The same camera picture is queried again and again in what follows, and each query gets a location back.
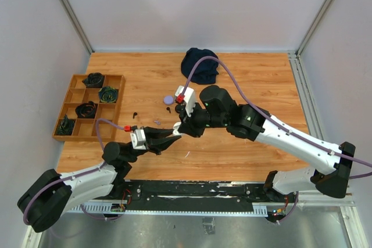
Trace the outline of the white earbud case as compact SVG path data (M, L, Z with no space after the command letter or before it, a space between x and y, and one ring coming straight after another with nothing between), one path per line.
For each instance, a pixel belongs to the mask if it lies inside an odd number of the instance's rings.
M180 125L181 125L181 122L177 122L173 125L173 135L174 136L181 136L182 135L182 133L179 131Z

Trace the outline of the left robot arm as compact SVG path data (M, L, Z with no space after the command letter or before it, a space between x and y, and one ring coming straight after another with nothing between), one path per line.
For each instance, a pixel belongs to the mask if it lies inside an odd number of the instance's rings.
M133 126L129 132L129 142L104 146L100 164L73 172L58 173L53 168L44 171L17 202L23 222L35 232L43 232L64 213L85 202L105 196L120 198L131 163L146 153L160 155L181 139L174 129Z

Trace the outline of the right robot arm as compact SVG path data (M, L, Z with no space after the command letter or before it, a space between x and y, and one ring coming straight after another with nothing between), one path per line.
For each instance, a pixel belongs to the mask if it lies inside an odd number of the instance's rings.
M307 162L307 168L270 171L263 186L265 198L281 201L297 191L317 190L329 197L346 196L355 146L322 141L283 123L269 112L252 105L238 105L217 85L206 87L197 98L191 88L180 86L174 97L180 122L175 134L194 138L207 128L224 128L241 139L274 146Z

